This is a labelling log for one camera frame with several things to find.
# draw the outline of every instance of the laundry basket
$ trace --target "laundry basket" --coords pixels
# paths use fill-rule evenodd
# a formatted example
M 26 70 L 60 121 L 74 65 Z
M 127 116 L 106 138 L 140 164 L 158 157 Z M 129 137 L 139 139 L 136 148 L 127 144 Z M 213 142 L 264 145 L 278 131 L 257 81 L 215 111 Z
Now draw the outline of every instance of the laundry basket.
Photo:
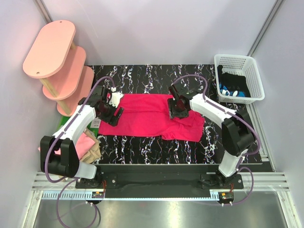
M 260 101 L 265 98 L 262 81 L 257 69 L 257 63 L 254 58 L 240 55 L 217 54 L 214 56 L 214 64 L 219 98 L 218 100 L 220 102 L 250 104 L 254 101 Z M 245 76 L 246 84 L 251 97 L 223 95 L 219 88 L 219 74 L 217 69 L 219 65 L 223 66 L 223 73 Z

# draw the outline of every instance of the pink shelf tier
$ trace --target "pink shelf tier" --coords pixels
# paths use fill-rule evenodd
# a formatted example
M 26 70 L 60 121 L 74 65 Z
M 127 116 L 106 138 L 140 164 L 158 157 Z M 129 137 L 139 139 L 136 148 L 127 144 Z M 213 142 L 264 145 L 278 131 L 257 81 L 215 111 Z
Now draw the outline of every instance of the pink shelf tier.
M 45 25 L 24 60 L 24 72 L 33 78 L 46 78 L 63 66 L 73 42 L 75 26 L 67 20 L 57 20 Z
M 70 97 L 77 89 L 85 60 L 86 52 L 82 47 L 70 49 L 61 70 L 47 78 L 58 92 L 58 96 L 54 97 L 45 86 L 42 88 L 43 94 L 54 101 Z
M 73 93 L 73 95 L 71 95 L 67 99 L 62 100 L 71 109 L 72 113 L 70 115 L 67 115 L 60 107 L 60 105 L 57 104 L 57 110 L 59 111 L 60 114 L 64 116 L 72 116 L 74 114 L 78 106 L 78 102 L 83 97 L 87 97 L 89 95 L 93 83 L 93 79 L 94 79 L 93 70 L 88 66 L 84 66 L 76 91 Z

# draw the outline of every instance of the white item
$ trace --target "white item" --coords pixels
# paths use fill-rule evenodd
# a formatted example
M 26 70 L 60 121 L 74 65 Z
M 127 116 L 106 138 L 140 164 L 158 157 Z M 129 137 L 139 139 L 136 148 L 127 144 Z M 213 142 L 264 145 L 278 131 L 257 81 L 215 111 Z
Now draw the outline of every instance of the white item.
M 220 102 L 248 105 L 254 101 L 260 101 L 265 98 L 261 77 L 254 58 L 249 56 L 217 54 L 214 56 L 214 65 L 219 98 L 218 100 Z M 231 97 L 223 95 L 219 88 L 219 75 L 217 71 L 219 65 L 223 65 L 223 73 L 245 76 L 251 97 Z
M 228 90 L 223 89 L 223 90 L 222 90 L 222 94 L 223 94 L 223 95 L 228 95 L 228 94 L 229 94 L 229 91 L 228 91 Z
M 112 105 L 113 107 L 117 108 L 119 105 L 120 99 L 122 99 L 123 96 L 124 95 L 119 92 L 112 93 L 112 97 L 111 97 L 109 104 Z
M 64 132 L 64 129 L 66 126 L 71 122 L 71 120 L 74 118 L 74 116 L 79 112 L 79 109 L 82 105 L 78 105 L 76 111 L 74 114 L 70 117 L 70 119 L 66 122 L 65 125 L 63 125 L 53 136 L 57 138 L 60 133 Z M 91 107 L 89 105 L 85 105 L 81 113 L 77 116 L 77 118 L 73 121 L 71 126 L 68 128 L 68 130 L 60 137 L 60 139 L 70 139 L 74 142 L 74 145 L 76 145 L 76 142 L 78 141 L 80 135 L 86 127 L 89 125 L 89 123 L 94 120 L 96 117 L 95 108 Z
M 220 105 L 219 103 L 210 100 L 208 97 L 205 97 L 205 98 L 206 98 L 206 100 L 209 100 L 210 102 L 216 104 L 217 106 L 220 106 L 223 109 L 225 109 L 226 113 L 227 112 L 231 112 L 233 114 L 236 113 L 235 110 L 226 108 L 226 107 Z M 203 94 L 197 94 L 190 100 L 190 108 L 191 108 L 191 110 L 198 112 L 198 113 L 204 115 L 205 117 L 207 117 L 208 119 L 212 120 L 220 128 L 222 127 L 222 122 L 226 118 L 231 117 L 231 115 L 226 114 L 225 112 L 219 110 L 218 108 L 216 108 L 216 107 L 212 106 L 211 104 L 209 104 L 208 102 L 204 101 Z
M 91 122 L 90 128 L 99 128 L 100 123 L 101 123 L 101 119 L 95 118 L 95 119 Z
M 225 176 L 230 177 L 232 174 L 234 174 L 237 169 L 236 166 L 238 164 L 238 161 L 241 159 L 242 155 L 246 153 L 248 149 L 244 150 L 240 156 L 236 157 L 225 151 L 223 160 L 221 164 L 218 167 L 218 170 Z
M 84 162 L 79 162 L 78 171 L 75 177 L 93 179 L 96 174 L 97 167 L 95 165 L 86 164 Z

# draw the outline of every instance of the beige cloth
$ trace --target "beige cloth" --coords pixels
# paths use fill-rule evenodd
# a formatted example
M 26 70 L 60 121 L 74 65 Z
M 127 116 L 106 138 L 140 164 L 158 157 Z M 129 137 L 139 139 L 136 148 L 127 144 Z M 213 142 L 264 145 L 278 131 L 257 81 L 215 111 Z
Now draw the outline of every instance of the beige cloth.
M 80 159 L 80 161 L 87 164 L 91 164 L 95 162 L 97 159 L 100 159 L 101 157 L 100 149 L 99 149 L 99 141 L 93 135 L 91 135 L 91 133 L 87 128 L 85 129 L 84 132 L 88 137 L 94 140 L 95 144 L 89 149 L 87 153 L 85 153 L 85 155 Z

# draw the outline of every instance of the black marble surface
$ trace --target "black marble surface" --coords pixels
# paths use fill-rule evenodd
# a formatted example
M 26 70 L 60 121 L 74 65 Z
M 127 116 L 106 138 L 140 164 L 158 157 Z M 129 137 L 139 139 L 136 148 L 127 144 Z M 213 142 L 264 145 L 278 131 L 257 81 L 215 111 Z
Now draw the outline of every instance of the black marble surface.
M 118 91 L 125 94 L 169 94 L 168 86 L 178 77 L 199 74 L 208 81 L 206 95 L 217 101 L 213 65 L 128 65 L 91 66 L 95 72 L 93 84 L 103 76 L 113 78 Z M 189 88 L 203 89 L 204 82 L 192 77 L 181 80 Z M 221 103 L 231 109 L 246 109 L 243 104 Z M 98 135 L 102 158 L 99 164 L 211 164 L 220 163 L 224 154 L 221 129 L 205 118 L 200 142 L 163 140 L 161 137 L 130 137 Z M 248 156 L 244 162 L 261 163 L 259 154 Z

